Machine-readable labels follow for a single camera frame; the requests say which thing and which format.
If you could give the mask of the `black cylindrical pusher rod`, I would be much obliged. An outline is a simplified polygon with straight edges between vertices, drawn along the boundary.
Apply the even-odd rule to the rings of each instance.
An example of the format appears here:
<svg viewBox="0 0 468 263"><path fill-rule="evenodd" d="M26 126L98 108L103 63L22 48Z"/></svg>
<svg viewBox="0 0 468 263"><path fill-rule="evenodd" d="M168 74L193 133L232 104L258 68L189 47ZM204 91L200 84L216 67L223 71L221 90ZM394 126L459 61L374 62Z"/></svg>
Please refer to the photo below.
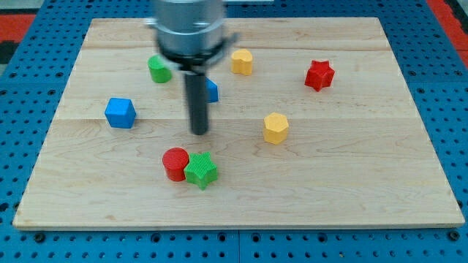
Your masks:
<svg viewBox="0 0 468 263"><path fill-rule="evenodd" d="M206 77L204 74L186 72L184 83L190 130L195 135L204 135L209 125Z"/></svg>

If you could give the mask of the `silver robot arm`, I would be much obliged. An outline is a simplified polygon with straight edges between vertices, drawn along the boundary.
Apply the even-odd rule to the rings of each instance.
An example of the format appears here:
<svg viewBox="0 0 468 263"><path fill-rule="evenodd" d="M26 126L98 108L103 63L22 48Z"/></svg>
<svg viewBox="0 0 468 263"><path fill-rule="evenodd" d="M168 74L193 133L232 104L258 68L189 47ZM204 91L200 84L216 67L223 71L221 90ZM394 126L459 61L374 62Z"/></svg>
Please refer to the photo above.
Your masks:
<svg viewBox="0 0 468 263"><path fill-rule="evenodd" d="M224 27L222 0L153 0L149 26L156 30L159 54L184 74L184 86L193 134L209 129L206 75L219 63L239 34Z"/></svg>

